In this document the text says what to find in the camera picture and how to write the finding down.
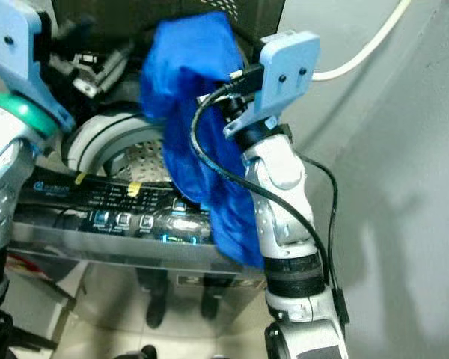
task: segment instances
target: blue cloth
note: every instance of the blue cloth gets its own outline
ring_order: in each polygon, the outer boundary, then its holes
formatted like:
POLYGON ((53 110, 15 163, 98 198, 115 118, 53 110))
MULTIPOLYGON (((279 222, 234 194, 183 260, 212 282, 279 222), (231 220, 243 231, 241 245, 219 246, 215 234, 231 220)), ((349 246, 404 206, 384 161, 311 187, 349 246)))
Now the blue cloth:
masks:
MULTIPOLYGON (((193 153, 190 126, 196 97, 211 93, 216 82, 242 68, 242 58, 223 13, 208 13, 161 22, 141 75, 141 102, 151 121, 166 118, 165 165, 185 197, 210 210, 213 238, 232 259, 262 266, 254 207, 247 190, 222 179, 193 153)), ((241 151, 222 134, 225 122, 215 108, 207 109, 198 139, 220 165, 244 175, 241 151)))

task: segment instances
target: green ring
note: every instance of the green ring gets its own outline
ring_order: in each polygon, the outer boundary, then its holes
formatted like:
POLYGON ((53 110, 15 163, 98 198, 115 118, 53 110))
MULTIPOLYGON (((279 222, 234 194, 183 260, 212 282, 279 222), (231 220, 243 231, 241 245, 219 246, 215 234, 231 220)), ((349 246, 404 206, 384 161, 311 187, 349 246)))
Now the green ring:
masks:
POLYGON ((44 110, 23 97, 11 93, 0 93, 0 107, 47 138, 58 131, 58 125, 44 110))

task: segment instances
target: button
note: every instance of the button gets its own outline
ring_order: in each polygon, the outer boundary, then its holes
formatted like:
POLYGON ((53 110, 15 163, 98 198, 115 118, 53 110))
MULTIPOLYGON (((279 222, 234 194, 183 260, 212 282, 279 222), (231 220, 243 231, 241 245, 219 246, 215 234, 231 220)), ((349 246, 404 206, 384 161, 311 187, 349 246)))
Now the button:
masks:
POLYGON ((150 230, 153 226, 153 216, 143 215, 140 220, 140 228, 143 230, 150 230))
POLYGON ((110 214, 107 211, 97 211, 95 213, 95 224, 106 224, 110 214))
POLYGON ((131 219, 132 215, 130 215, 129 213, 120 213, 119 215, 117 215, 117 225, 128 227, 131 219))
POLYGON ((186 212, 186 203, 180 198, 175 198, 173 201, 173 210, 177 212, 186 212))

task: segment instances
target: yellow tag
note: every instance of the yellow tag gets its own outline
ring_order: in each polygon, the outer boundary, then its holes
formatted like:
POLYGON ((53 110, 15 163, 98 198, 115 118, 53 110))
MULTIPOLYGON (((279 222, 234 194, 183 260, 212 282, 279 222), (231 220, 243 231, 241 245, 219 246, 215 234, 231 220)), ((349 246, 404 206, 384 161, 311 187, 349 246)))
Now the yellow tag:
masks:
POLYGON ((75 184, 81 185, 85 177, 87 176, 86 172, 81 172, 76 178, 75 178, 75 184))
POLYGON ((134 198, 138 196, 140 193, 141 183, 140 182, 131 182, 128 186, 128 197, 134 198))

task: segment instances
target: white cable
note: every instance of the white cable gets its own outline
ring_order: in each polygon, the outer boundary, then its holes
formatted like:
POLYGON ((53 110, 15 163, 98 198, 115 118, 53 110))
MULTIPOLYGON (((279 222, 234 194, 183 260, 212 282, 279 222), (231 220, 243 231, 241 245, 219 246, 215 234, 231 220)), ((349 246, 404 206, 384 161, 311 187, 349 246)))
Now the white cable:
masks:
POLYGON ((325 71, 323 73, 314 73, 313 81, 328 81, 336 79, 339 76, 354 70, 359 64, 366 60, 374 50, 381 44, 381 42, 389 35, 394 26, 399 22, 400 18, 406 12, 408 6, 411 4, 411 0, 401 0, 396 6, 393 13, 389 16, 389 19, 377 32, 376 36, 366 44, 366 46, 349 62, 338 67, 337 69, 325 71))

